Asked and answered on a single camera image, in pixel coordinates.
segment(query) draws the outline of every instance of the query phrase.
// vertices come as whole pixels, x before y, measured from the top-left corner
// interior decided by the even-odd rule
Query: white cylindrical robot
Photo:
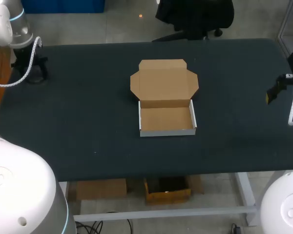
[[[0,138],[0,234],[76,234],[50,166]]]
[[[293,234],[293,172],[280,177],[266,191],[261,222],[266,234]]]

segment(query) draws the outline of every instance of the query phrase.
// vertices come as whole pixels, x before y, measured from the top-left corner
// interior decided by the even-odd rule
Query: chair wheel
[[[221,29],[216,29],[214,32],[215,37],[220,37],[223,34],[223,31]]]

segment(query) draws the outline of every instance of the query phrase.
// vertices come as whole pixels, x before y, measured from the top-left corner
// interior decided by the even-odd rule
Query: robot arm
[[[30,45],[33,33],[20,0],[0,0],[0,46],[21,49]]]
[[[12,87],[26,79],[29,83],[41,83],[47,79],[47,58],[36,53],[42,47],[40,37],[34,39],[26,20],[21,0],[0,0],[0,46],[10,46],[14,50],[16,62],[12,64],[21,78],[10,84],[0,84],[1,88]],[[30,74],[32,67],[35,73]]]

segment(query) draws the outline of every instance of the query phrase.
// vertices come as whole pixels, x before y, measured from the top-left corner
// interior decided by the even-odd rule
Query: cardboard box under table
[[[130,89],[139,98],[141,137],[195,135],[192,96],[197,75],[183,59],[142,60],[130,77]]]

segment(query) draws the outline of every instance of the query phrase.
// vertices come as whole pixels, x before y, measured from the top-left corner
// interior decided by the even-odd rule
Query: metal table frame
[[[219,208],[193,208],[178,210],[159,210],[159,211],[136,211],[120,212],[110,214],[81,214],[74,215],[75,221],[92,222],[100,220],[120,220],[137,218],[160,218],[160,217],[179,217],[179,216],[200,216],[200,215],[228,215],[228,214],[247,214],[246,220],[249,226],[257,226],[260,223],[259,209],[262,199],[267,189],[281,177],[285,171],[276,171],[273,173],[261,196],[255,200],[251,189],[248,174],[246,172],[235,173],[240,195],[243,200],[243,206],[237,207],[219,207]],[[67,195],[67,182],[60,182],[64,195]]]
[[[288,20],[289,20],[289,17],[290,17],[292,10],[293,10],[293,0],[289,0],[288,8],[285,13],[285,17],[282,21],[281,28],[279,30],[278,37],[277,37],[278,43],[280,44],[280,46],[286,56],[289,56],[291,51],[290,51],[289,47],[286,45],[286,43],[284,42],[282,37],[283,37],[284,30],[288,24]]]

